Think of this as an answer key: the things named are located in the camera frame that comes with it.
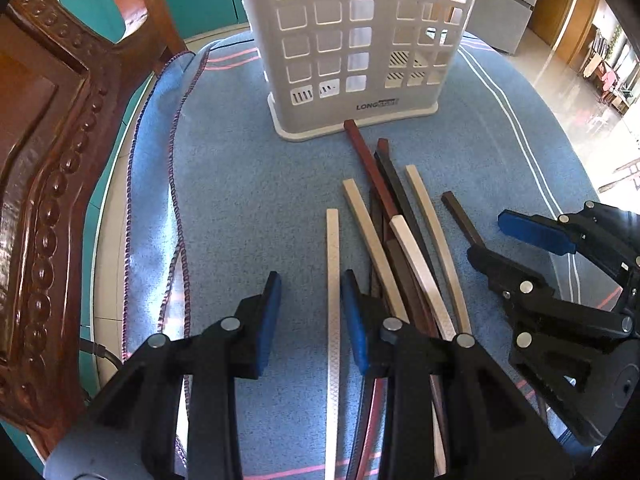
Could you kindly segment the carved wooden chair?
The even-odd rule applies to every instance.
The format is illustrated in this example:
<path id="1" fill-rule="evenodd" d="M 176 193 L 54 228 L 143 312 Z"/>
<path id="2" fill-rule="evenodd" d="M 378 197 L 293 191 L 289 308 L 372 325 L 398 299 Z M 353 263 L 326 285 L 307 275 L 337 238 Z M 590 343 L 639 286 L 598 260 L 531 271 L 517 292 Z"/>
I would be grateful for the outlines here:
<path id="1" fill-rule="evenodd" d="M 1 417 L 42 456 L 85 408 L 86 210 L 134 92 L 184 48 L 165 0 L 114 0 L 117 41 L 58 0 L 1 0 Z"/>

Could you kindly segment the beige chopstick right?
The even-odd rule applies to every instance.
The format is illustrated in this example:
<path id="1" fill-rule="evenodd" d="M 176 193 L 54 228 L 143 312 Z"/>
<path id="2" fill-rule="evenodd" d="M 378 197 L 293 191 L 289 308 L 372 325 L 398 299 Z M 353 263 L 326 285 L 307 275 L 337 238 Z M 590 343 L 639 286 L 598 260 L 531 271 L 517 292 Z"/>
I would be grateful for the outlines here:
<path id="1" fill-rule="evenodd" d="M 439 222 L 431 197 L 427 193 L 427 189 L 419 171 L 416 169 L 416 166 L 408 165 L 406 167 L 406 173 L 408 174 L 408 178 L 412 184 L 413 191 L 416 193 L 416 199 L 421 206 L 428 229 L 430 230 L 432 239 L 435 243 L 440 264 L 444 269 L 446 283 L 452 303 L 454 304 L 454 313 L 456 314 L 459 328 L 463 333 L 472 334 L 473 330 L 469 312 L 464 300 L 456 266 L 454 265 L 454 260 L 452 260 L 446 236 L 442 229 L 442 225 Z"/>

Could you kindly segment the white chopstick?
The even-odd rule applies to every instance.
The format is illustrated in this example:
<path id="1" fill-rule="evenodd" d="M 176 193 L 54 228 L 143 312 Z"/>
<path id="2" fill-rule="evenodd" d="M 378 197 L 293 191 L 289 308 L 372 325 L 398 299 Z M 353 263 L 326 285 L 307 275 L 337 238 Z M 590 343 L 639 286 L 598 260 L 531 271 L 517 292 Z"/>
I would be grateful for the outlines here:
<path id="1" fill-rule="evenodd" d="M 328 346 L 326 356 L 326 469 L 324 478 L 333 480 L 336 471 L 338 420 L 340 419 L 340 217 L 338 210 L 326 211 L 326 304 L 328 310 Z"/>
<path id="2" fill-rule="evenodd" d="M 408 223 L 401 214 L 395 214 L 393 218 L 390 219 L 390 226 L 398 239 L 402 251 L 409 260 L 409 264 L 413 270 L 413 274 L 418 280 L 420 289 L 426 296 L 427 303 L 431 307 L 442 338 L 452 341 L 457 335 L 457 331 L 454 328 L 454 323 L 451 321 L 444 300 L 442 300 L 442 295 L 420 251 L 419 245 L 411 233 Z"/>

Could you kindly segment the white plastic utensil basket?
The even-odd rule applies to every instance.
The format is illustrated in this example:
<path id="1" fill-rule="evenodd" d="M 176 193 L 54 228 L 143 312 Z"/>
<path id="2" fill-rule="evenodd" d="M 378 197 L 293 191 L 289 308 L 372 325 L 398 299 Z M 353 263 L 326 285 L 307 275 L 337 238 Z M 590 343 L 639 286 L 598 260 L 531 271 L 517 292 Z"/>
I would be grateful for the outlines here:
<path id="1" fill-rule="evenodd" d="M 305 141 L 427 116 L 475 0 L 242 0 L 277 134 Z"/>

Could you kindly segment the dark brown short chopstick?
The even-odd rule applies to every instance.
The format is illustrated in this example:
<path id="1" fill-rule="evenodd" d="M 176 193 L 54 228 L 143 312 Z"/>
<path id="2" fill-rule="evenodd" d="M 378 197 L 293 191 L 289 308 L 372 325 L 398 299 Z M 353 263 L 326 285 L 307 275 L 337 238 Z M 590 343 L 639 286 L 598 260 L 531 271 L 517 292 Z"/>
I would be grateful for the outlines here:
<path id="1" fill-rule="evenodd" d="M 451 214 L 451 217 L 454 218 L 454 221 L 457 223 L 457 226 L 462 231 L 466 240 L 471 245 L 485 247 L 483 237 L 481 237 L 480 233 L 475 229 L 473 222 L 462 208 L 457 197 L 454 196 L 454 193 L 451 191 L 442 193 L 440 199 Z"/>

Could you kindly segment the white chopstick far left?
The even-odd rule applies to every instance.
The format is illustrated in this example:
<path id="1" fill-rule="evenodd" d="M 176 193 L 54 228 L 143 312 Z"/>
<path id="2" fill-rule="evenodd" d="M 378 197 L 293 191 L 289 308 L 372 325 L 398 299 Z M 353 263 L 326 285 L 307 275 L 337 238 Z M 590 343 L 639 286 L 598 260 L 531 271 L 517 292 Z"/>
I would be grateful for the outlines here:
<path id="1" fill-rule="evenodd" d="M 326 469 L 324 478 L 333 480 L 336 471 L 338 420 L 340 419 L 340 217 L 338 210 L 326 211 L 326 304 L 328 310 L 328 346 L 326 356 Z"/>

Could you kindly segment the red-brown long chopstick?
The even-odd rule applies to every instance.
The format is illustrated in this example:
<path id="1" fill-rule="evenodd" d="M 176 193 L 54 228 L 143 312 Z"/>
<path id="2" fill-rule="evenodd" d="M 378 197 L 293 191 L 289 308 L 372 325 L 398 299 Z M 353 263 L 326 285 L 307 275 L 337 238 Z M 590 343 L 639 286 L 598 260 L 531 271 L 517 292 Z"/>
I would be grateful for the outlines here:
<path id="1" fill-rule="evenodd" d="M 364 170 L 366 170 L 366 174 L 375 189 L 376 194 L 378 194 L 378 199 L 382 204 L 386 218 L 390 220 L 393 216 L 398 214 L 398 209 L 395 205 L 392 194 L 390 194 L 390 191 L 383 179 L 381 171 L 378 170 L 378 165 L 376 164 L 373 155 L 369 151 L 366 142 L 364 142 L 356 122 L 352 119 L 345 120 L 344 129 L 350 142 L 352 142 L 352 147 L 360 158 L 360 162 L 362 163 Z"/>

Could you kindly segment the dark black-brown chopstick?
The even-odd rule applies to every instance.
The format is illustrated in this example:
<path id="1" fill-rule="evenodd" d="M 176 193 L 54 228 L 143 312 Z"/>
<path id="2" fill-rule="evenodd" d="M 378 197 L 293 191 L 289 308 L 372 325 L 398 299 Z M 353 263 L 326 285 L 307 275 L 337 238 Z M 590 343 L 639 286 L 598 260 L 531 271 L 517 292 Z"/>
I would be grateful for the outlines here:
<path id="1" fill-rule="evenodd" d="M 378 139 L 374 157 L 376 159 L 376 162 L 378 163 L 378 169 L 381 171 L 382 177 L 388 189 L 390 190 L 390 195 L 392 196 L 392 199 L 397 206 L 399 213 L 407 221 L 408 227 L 414 239 L 416 240 L 416 244 L 418 244 L 420 251 L 422 252 L 422 256 L 425 259 L 428 270 L 430 270 L 434 281 L 437 281 L 433 261 L 426 248 L 425 240 L 422 236 L 420 226 L 416 221 L 416 215 L 414 214 L 413 209 L 409 203 L 408 195 L 404 187 L 402 186 L 400 177 L 398 176 L 398 172 L 392 160 L 390 159 L 389 140 L 387 140 L 386 138 Z"/>

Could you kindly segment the beige chopstick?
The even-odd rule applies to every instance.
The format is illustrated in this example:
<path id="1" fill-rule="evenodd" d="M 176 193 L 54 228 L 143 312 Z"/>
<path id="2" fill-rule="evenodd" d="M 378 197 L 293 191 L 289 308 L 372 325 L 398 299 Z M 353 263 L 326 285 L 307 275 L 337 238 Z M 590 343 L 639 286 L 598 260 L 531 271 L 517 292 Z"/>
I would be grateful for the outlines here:
<path id="1" fill-rule="evenodd" d="M 442 225 L 439 222 L 431 197 L 427 193 L 427 189 L 419 171 L 416 169 L 416 166 L 408 165 L 406 167 L 406 173 L 408 174 L 408 178 L 412 184 L 413 191 L 416 193 L 416 199 L 421 206 L 428 229 L 430 230 L 432 239 L 435 243 L 440 264 L 444 269 L 446 283 L 452 303 L 454 304 L 454 313 L 456 314 L 459 328 L 463 333 L 472 334 L 473 330 L 469 312 L 464 300 L 456 266 L 454 265 L 454 260 L 452 260 L 446 236 L 442 229 Z"/>
<path id="2" fill-rule="evenodd" d="M 402 322 L 408 323 L 408 314 L 404 303 L 402 302 L 401 294 L 396 284 L 393 271 L 390 268 L 382 243 L 378 237 L 378 233 L 375 231 L 369 211 L 364 204 L 355 180 L 344 180 L 343 188 L 350 209 L 352 210 L 352 214 L 358 223 L 360 233 L 367 245 L 369 256 L 374 265 L 376 274 L 378 274 L 378 279 L 382 283 L 387 302 L 390 305 L 390 313 L 395 318 L 399 318 Z"/>

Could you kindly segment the grey refrigerator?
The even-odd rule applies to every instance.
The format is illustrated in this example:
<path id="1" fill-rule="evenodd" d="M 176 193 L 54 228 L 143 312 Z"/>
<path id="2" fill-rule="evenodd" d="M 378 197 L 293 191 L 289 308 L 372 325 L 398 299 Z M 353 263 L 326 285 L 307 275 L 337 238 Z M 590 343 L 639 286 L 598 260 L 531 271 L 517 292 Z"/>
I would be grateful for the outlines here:
<path id="1" fill-rule="evenodd" d="M 466 30 L 494 49 L 518 50 L 537 0 L 475 0 Z"/>

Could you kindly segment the white chopstick middle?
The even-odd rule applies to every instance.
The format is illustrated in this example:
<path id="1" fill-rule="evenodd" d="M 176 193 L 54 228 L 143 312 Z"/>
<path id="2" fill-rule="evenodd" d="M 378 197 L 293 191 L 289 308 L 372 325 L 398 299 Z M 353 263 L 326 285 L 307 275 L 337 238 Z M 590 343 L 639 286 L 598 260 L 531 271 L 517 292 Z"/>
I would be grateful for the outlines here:
<path id="1" fill-rule="evenodd" d="M 452 341 L 457 335 L 457 331 L 454 328 L 454 323 L 451 321 L 444 300 L 442 300 L 442 295 L 420 251 L 419 245 L 411 233 L 408 223 L 401 214 L 395 214 L 393 218 L 390 219 L 390 226 L 398 239 L 402 251 L 409 260 L 409 264 L 413 270 L 413 274 L 418 280 L 420 289 L 426 296 L 427 303 L 431 307 L 442 338 Z"/>

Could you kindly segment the blue cloth with stripes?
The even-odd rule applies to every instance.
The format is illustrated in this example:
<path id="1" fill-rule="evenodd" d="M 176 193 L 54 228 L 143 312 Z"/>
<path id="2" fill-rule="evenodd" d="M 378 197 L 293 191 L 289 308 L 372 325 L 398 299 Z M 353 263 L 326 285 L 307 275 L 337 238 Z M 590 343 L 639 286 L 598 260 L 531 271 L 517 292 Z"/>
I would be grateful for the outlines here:
<path id="1" fill-rule="evenodd" d="M 126 342 L 201 333 L 258 294 L 270 272 L 282 300 L 269 362 L 236 385 L 243 474 L 320 479 L 326 452 L 326 211 L 340 216 L 343 269 L 367 286 L 370 260 L 343 191 L 369 182 L 345 133 L 277 135 L 249 32 L 180 55 L 137 125 L 128 178 Z M 553 217 L 596 195 L 552 110 L 480 38 L 465 35 L 438 111 L 363 129 L 415 166 L 433 200 L 453 192 L 488 245 L 544 277 L 560 297 L 611 309 L 618 286 L 581 256 L 503 235 L 501 211 Z"/>

